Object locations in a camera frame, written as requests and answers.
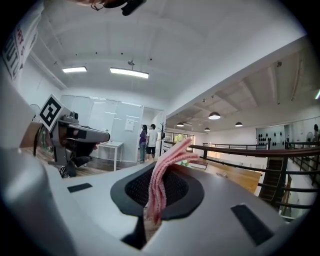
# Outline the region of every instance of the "poster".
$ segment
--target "poster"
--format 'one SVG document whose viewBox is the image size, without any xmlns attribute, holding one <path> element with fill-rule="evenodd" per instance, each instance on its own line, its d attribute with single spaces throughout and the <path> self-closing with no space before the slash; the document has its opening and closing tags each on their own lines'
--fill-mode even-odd
<svg viewBox="0 0 320 256">
<path fill-rule="evenodd" d="M 125 121 L 125 128 L 124 129 L 126 131 L 133 131 L 134 128 L 135 128 L 135 120 L 127 118 Z"/>
</svg>

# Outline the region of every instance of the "pink towel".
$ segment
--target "pink towel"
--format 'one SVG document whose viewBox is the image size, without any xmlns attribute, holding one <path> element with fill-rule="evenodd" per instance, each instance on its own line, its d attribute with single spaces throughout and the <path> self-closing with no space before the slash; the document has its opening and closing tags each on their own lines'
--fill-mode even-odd
<svg viewBox="0 0 320 256">
<path fill-rule="evenodd" d="M 160 156 L 155 164 L 149 184 L 149 200 L 146 211 L 147 216 L 152 217 L 155 224 L 160 220 L 160 213 L 167 205 L 166 191 L 162 180 L 167 167 L 182 160 L 196 160 L 199 158 L 195 153 L 186 152 L 186 148 L 191 143 L 191 138 L 178 142 Z"/>
</svg>

